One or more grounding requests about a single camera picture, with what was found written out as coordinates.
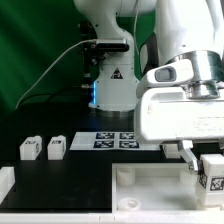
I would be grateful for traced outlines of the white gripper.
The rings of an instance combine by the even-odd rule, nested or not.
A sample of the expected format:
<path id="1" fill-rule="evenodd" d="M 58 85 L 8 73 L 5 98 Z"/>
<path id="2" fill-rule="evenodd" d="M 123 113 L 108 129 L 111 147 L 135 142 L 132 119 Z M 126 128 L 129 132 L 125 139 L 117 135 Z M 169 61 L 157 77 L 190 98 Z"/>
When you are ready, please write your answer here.
<path id="1" fill-rule="evenodd" d="M 147 90 L 135 108 L 134 133 L 140 144 L 179 141 L 178 152 L 190 172 L 201 174 L 192 141 L 224 139 L 224 90 L 218 99 L 200 100 L 187 99 L 181 87 Z"/>

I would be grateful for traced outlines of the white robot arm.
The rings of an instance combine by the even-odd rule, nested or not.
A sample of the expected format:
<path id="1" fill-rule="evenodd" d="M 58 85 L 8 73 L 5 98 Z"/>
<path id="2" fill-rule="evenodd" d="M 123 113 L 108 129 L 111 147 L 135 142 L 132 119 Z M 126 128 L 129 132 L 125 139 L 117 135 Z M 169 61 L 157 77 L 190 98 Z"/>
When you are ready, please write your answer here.
<path id="1" fill-rule="evenodd" d="M 138 143 L 176 144 L 201 173 L 196 143 L 224 139 L 224 15 L 220 0 L 73 0 L 103 53 L 89 106 L 133 114 Z"/>

